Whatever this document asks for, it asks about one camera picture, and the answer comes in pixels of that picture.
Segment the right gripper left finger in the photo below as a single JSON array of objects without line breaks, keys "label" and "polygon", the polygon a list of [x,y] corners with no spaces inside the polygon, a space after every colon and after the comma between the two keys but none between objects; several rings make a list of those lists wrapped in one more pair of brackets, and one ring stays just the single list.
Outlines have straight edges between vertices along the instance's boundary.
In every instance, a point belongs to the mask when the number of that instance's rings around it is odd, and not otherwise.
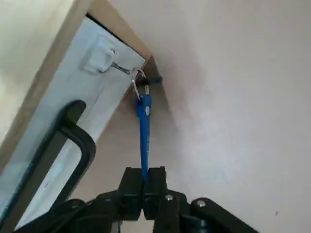
[{"label": "right gripper left finger", "polygon": [[85,202],[68,200],[17,229],[18,233],[118,233],[123,221],[136,221],[142,206],[143,178],[127,167],[117,190]]}]

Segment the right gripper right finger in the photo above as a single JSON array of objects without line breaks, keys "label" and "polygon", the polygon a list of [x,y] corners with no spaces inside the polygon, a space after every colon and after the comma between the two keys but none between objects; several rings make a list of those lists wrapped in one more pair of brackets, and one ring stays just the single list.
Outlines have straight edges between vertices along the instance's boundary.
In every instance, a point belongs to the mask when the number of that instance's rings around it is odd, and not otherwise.
[{"label": "right gripper right finger", "polygon": [[208,198],[187,201],[169,190],[165,167],[150,168],[143,190],[143,212],[155,233],[254,233],[256,230]]}]

